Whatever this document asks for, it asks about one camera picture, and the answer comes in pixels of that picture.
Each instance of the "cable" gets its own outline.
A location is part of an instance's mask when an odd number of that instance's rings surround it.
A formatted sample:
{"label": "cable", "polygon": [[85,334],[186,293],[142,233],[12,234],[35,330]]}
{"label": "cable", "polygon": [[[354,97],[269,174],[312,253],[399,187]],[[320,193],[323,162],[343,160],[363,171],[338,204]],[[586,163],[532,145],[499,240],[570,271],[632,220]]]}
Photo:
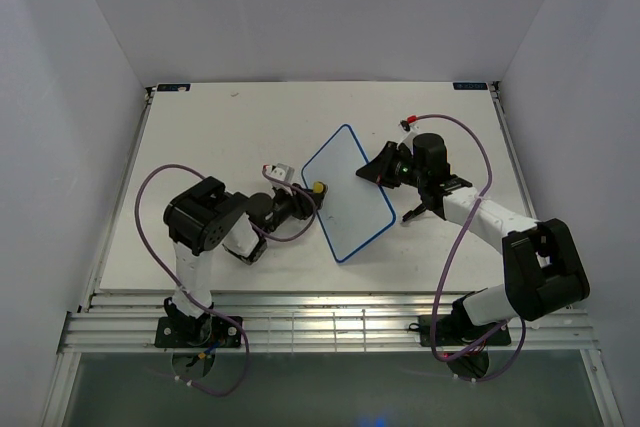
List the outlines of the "cable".
{"label": "cable", "polygon": [[242,336],[242,340],[244,340],[244,349],[245,349],[245,353],[246,353],[244,366],[242,368],[242,372],[241,372],[240,376],[238,377],[236,382],[231,387],[229,387],[227,390],[223,390],[223,391],[213,390],[213,389],[210,389],[209,387],[206,387],[204,385],[198,384],[197,382],[193,382],[191,379],[183,379],[179,375],[176,375],[174,378],[176,380],[181,380],[181,381],[185,382],[187,385],[189,385],[191,387],[195,387],[196,389],[198,389],[198,390],[200,390],[200,391],[202,391],[202,392],[204,392],[206,394],[212,395],[214,397],[226,397],[227,395],[229,395],[232,392],[234,392],[240,386],[242,381],[247,376],[247,372],[249,370],[250,351],[249,351],[249,338],[247,337],[247,333],[242,328],[242,325],[240,325],[238,322],[233,320],[231,317],[228,317],[227,315],[223,314],[222,312],[220,312],[218,310],[215,310],[215,309],[212,309],[212,308],[209,308],[209,307],[201,304],[200,302],[198,302],[186,290],[184,284],[180,281],[180,279],[173,272],[171,272],[171,269],[169,268],[169,266],[160,258],[160,256],[158,256],[156,251],[153,250],[153,247],[151,247],[151,244],[149,243],[149,239],[147,239],[147,236],[145,235],[144,230],[142,229],[142,222],[140,220],[140,202],[142,200],[142,194],[144,194],[144,191],[147,188],[147,185],[149,185],[149,182],[151,182],[151,179],[153,179],[156,175],[158,175],[163,170],[167,170],[167,169],[184,170],[186,172],[192,173],[193,175],[195,175],[196,177],[200,178],[201,180],[204,180],[204,178],[205,178],[197,170],[194,170],[191,167],[187,167],[186,165],[181,165],[181,164],[165,164],[165,165],[161,165],[160,167],[154,169],[147,176],[147,178],[144,179],[144,181],[142,181],[142,184],[140,185],[140,189],[138,189],[138,193],[136,194],[136,201],[135,201],[135,205],[134,205],[134,208],[133,208],[134,219],[135,219],[135,223],[136,223],[136,230],[138,231],[138,235],[140,236],[140,240],[142,240],[142,243],[146,247],[146,249],[149,252],[149,254],[151,255],[151,257],[153,257],[153,259],[158,263],[158,265],[162,268],[162,270],[164,270],[165,273],[169,277],[171,277],[171,280],[173,280],[173,282],[176,284],[178,289],[180,289],[184,293],[185,297],[187,299],[189,299],[189,302],[191,302],[196,307],[200,308],[203,312],[206,312],[206,313],[208,313],[210,315],[218,317],[218,318],[224,320],[225,322],[231,324],[233,327],[235,327],[238,330],[238,332],[240,332],[240,335]]}
{"label": "cable", "polygon": [[213,352],[214,350],[216,350],[218,347],[220,347],[220,342],[216,341],[213,344],[211,344],[211,346],[209,346],[207,348],[207,350],[204,351],[205,355],[209,355],[211,352]]}
{"label": "cable", "polygon": [[[461,127],[463,130],[465,130],[471,136],[471,138],[475,141],[476,145],[478,146],[478,149],[480,149],[480,153],[482,154],[482,158],[484,159],[484,163],[485,163],[485,165],[487,167],[487,183],[482,188],[482,190],[480,191],[480,194],[478,195],[478,199],[473,204],[473,207],[471,208],[471,211],[469,212],[469,215],[467,216],[467,220],[462,225],[462,228],[460,229],[460,232],[458,233],[455,241],[453,242],[453,245],[451,246],[451,250],[449,251],[449,255],[447,256],[447,260],[444,263],[444,268],[442,269],[442,274],[440,275],[440,281],[438,282],[438,288],[436,289],[435,297],[433,299],[433,307],[431,309],[431,329],[430,329],[430,335],[429,335],[429,341],[430,341],[429,343],[431,344],[431,353],[440,362],[452,362],[452,361],[454,361],[456,359],[459,359],[460,357],[463,357],[464,355],[468,354],[469,352],[471,352],[473,349],[475,349],[477,346],[479,346],[480,344],[485,342],[489,337],[491,337],[493,334],[495,334],[498,330],[502,329],[502,327],[504,327],[508,323],[508,321],[506,321],[506,320],[503,321],[503,322],[497,323],[493,328],[491,328],[484,335],[482,335],[478,339],[474,340],[473,342],[471,342],[469,345],[467,345],[466,347],[464,347],[460,351],[458,351],[458,352],[456,352],[454,354],[448,355],[447,357],[441,356],[438,353],[438,351],[436,350],[436,346],[437,346],[437,344],[436,344],[436,324],[437,324],[437,321],[438,321],[437,314],[438,314],[438,307],[440,306],[440,298],[442,297],[442,292],[444,291],[444,283],[447,280],[447,275],[449,274],[449,270],[451,269],[451,264],[453,263],[453,259],[454,259],[455,255],[456,255],[456,253],[458,252],[458,248],[460,247],[460,244],[462,243],[462,239],[464,238],[465,234],[468,232],[469,227],[471,226],[471,222],[473,221],[473,218],[475,217],[476,212],[480,208],[480,204],[482,203],[483,197],[485,196],[485,194],[487,193],[487,191],[491,188],[491,185],[493,184],[493,170],[491,169],[491,162],[489,161],[489,155],[487,154],[487,151],[484,148],[484,145],[482,145],[482,142],[480,141],[478,136],[469,127],[467,127],[464,123],[462,123],[461,121],[459,121],[458,119],[456,119],[454,117],[451,117],[451,116],[445,115],[445,114],[426,114],[426,115],[418,115],[418,116],[412,115],[411,117],[407,118],[407,122],[409,124],[412,124],[412,123],[414,123],[414,122],[416,122],[418,120],[423,120],[423,119],[444,119],[444,120],[448,120],[449,122],[453,122],[454,124],[456,124],[459,127]],[[511,359],[509,359],[509,361],[502,368],[500,368],[498,371],[496,371],[493,374],[490,374],[488,376],[482,377],[480,379],[476,379],[476,381],[484,382],[484,381],[492,380],[492,379],[495,379],[496,377],[499,377],[504,372],[506,372],[509,369],[509,367],[511,367],[511,365],[518,358],[518,355],[520,355],[520,351],[522,350],[522,346],[524,345],[524,341],[525,341],[525,337],[526,337],[526,325],[524,323],[524,320],[520,319],[520,321],[522,322],[522,336],[520,338],[520,342],[518,344],[518,347],[514,351],[513,356],[511,357]],[[469,381],[473,380],[473,379],[469,379],[469,378],[463,378],[463,379],[464,380],[469,380]]]}
{"label": "cable", "polygon": [[313,199],[311,198],[311,196],[309,194],[307,194],[304,190],[302,190],[300,187],[297,187],[293,184],[290,184],[289,182],[285,182],[284,180],[280,180],[280,179],[276,179],[274,177],[271,177],[270,175],[267,174],[266,172],[266,165],[262,168],[262,176],[269,180],[270,182],[274,182],[276,184],[280,184],[284,187],[288,187],[291,190],[294,190],[295,192],[297,192],[298,194],[302,195],[306,200],[309,201],[309,203],[311,204],[311,217],[309,218],[309,221],[307,222],[307,225],[305,225],[302,230],[300,232],[298,232],[295,235],[292,235],[291,237],[275,237],[271,234],[269,234],[268,232],[265,232],[264,230],[262,230],[260,227],[258,227],[257,225],[255,225],[253,222],[251,223],[251,226],[253,227],[253,230],[255,230],[258,234],[260,234],[261,236],[263,236],[266,239],[269,240],[273,240],[274,242],[291,242],[292,240],[296,240],[298,238],[300,238],[302,236],[302,234],[304,234],[307,230],[309,230],[309,227],[311,227],[311,224],[313,224],[313,221],[316,219],[316,216],[318,214],[318,209],[316,208],[316,204],[313,201]]}

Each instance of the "white wall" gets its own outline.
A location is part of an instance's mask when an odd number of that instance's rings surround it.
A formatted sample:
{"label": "white wall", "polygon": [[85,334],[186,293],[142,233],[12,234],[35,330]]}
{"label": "white wall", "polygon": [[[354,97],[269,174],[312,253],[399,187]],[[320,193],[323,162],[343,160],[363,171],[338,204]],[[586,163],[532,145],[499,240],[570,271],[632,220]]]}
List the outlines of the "white wall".
{"label": "white wall", "polygon": [[0,0],[0,424],[35,425],[144,91],[94,0]]}
{"label": "white wall", "polygon": [[546,0],[503,82],[539,214],[569,223],[628,425],[640,422],[640,0]]}
{"label": "white wall", "polygon": [[97,0],[145,85],[496,80],[543,0]]}

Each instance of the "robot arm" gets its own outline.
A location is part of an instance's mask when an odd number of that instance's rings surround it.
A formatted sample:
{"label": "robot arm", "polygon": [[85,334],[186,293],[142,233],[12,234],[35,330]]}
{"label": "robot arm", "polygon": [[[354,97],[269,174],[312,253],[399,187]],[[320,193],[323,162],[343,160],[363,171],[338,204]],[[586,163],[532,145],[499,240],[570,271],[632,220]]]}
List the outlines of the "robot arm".
{"label": "robot arm", "polygon": [[[285,165],[265,169],[269,177],[285,182],[293,175],[293,169]],[[176,275],[184,287],[176,288],[173,296],[165,299],[164,309],[170,330],[179,341],[201,345],[210,337],[211,316],[193,305],[184,291],[200,304],[213,306],[209,290],[213,250],[222,244],[243,262],[256,262],[267,248],[265,236],[260,232],[275,231],[291,216],[305,220],[312,215],[309,200],[301,199],[299,191],[313,200],[316,209],[322,207],[327,188],[318,184],[309,190],[296,184],[293,185],[297,189],[285,189],[273,183],[273,198],[265,193],[247,197],[240,192],[227,192],[222,182],[208,177],[169,203],[163,220],[169,227],[176,253]]]}
{"label": "robot arm", "polygon": [[[407,122],[401,127],[404,138],[387,142],[356,175],[383,187],[415,187],[421,203],[403,216],[405,222],[429,210],[464,225],[478,191],[451,173],[442,137],[420,133]],[[438,321],[439,333],[473,339],[477,336],[468,333],[477,332],[474,327],[513,317],[533,321],[589,295],[580,257],[563,222],[540,222],[484,200],[469,230],[502,254],[505,282],[454,302],[452,313]]]}

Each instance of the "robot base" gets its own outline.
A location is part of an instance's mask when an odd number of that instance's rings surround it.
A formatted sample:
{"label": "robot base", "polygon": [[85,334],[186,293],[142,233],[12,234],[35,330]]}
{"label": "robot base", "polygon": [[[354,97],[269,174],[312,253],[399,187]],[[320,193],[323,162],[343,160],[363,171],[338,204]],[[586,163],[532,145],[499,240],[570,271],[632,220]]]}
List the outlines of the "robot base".
{"label": "robot base", "polygon": [[[480,327],[473,327],[465,332],[464,338],[461,339],[458,335],[452,335],[445,329],[440,328],[441,320],[447,317],[446,315],[438,316],[438,328],[436,330],[436,345],[437,346],[453,346],[453,345],[467,345],[477,338],[481,337],[484,333],[489,331],[495,324],[487,324]],[[431,333],[431,315],[418,316],[418,324],[415,328],[410,330],[420,333],[420,345],[422,347],[430,347],[431,340],[429,335]],[[509,328],[505,326],[505,330],[499,330],[491,337],[487,339],[489,346],[501,346],[505,347],[511,345],[511,336],[509,335]]]}
{"label": "robot base", "polygon": [[[230,317],[242,325],[242,317],[235,315],[231,315]],[[219,342],[220,345],[217,349],[235,349],[240,347],[241,341],[242,336],[235,327],[218,317],[212,317],[210,340],[201,346],[191,345],[172,330],[169,317],[161,317],[160,320],[158,320],[156,339],[153,345],[159,349],[193,349],[198,347],[207,348],[214,342]]]}

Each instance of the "white table surface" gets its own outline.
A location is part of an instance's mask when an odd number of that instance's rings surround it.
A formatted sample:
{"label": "white table surface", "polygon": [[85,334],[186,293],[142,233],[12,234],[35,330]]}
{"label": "white table surface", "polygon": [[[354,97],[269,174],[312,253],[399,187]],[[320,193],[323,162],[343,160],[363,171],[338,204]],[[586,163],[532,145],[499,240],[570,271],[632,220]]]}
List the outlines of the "white table surface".
{"label": "white table surface", "polygon": [[[304,82],[192,84],[188,92],[158,92],[150,106],[122,209],[100,280],[102,291],[158,291],[171,280],[144,249],[135,230],[133,205],[147,174],[166,163],[189,165],[246,195],[270,192],[260,175],[267,163],[299,169],[336,129],[350,124],[371,159],[386,140],[397,141],[399,120],[411,114],[445,113],[471,127],[484,143],[494,171],[489,196],[525,213],[495,107],[488,91],[454,91],[446,83]],[[444,120],[420,122],[423,132],[445,139],[452,172],[480,189],[482,157],[469,136]],[[174,253],[162,222],[168,202],[197,179],[165,171],[142,201],[144,229],[169,265]],[[419,203],[415,189],[387,190],[398,219]],[[293,233],[289,221],[279,234]],[[316,224],[297,242],[269,248],[247,266],[221,247],[213,256],[211,289],[253,292],[434,291],[459,227],[423,214],[409,227],[397,223],[345,264],[337,265]],[[473,234],[464,240],[445,289],[466,292],[503,282],[501,257]]]}

